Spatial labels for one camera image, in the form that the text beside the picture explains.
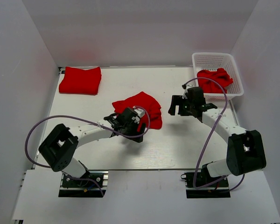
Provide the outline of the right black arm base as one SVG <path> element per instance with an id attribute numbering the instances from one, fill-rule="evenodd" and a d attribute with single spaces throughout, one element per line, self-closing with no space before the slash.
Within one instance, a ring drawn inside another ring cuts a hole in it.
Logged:
<path id="1" fill-rule="evenodd" d="M 185 181 L 186 198 L 187 199 L 207 199 L 207 198 L 230 198 L 229 183 L 227 178 L 222 179 L 208 187 L 195 189 L 193 185 L 194 171 L 185 172 L 181 175 L 181 179 Z M 196 186 L 200 187 L 219 179 L 219 177 L 211 177 L 207 171 L 206 165 L 197 172 Z"/>

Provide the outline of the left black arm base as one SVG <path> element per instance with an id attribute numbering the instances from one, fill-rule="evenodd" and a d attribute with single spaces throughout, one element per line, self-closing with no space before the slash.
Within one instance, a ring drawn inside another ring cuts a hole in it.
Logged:
<path id="1" fill-rule="evenodd" d="M 102 198 L 108 184 L 108 171 L 91 171 L 87 180 L 73 180 L 68 174 L 61 178 L 58 197 Z"/>

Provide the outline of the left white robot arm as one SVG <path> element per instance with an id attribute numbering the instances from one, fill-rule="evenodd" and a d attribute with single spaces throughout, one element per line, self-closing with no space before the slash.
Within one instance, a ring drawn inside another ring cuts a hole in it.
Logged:
<path id="1" fill-rule="evenodd" d="M 140 120 L 147 112 L 141 107 L 127 107 L 122 113 L 113 113 L 99 122 L 87 122 L 87 125 L 66 127 L 58 124 L 39 146 L 39 152 L 54 172 L 62 171 L 78 186 L 89 182 L 89 170 L 74 158 L 79 147 L 88 143 L 109 139 L 115 136 L 142 142 L 149 124 Z"/>

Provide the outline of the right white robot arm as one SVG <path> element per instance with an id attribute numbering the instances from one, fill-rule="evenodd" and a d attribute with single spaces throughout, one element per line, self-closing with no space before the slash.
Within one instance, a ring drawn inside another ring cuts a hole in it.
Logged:
<path id="1" fill-rule="evenodd" d="M 260 132 L 248 131 L 224 117 L 216 105 L 206 102 L 202 88 L 187 87 L 183 95 L 173 95 L 168 113 L 193 116 L 227 143 L 225 159 L 202 166 L 201 179 L 205 185 L 214 185 L 221 176 L 239 176 L 266 167 Z"/>

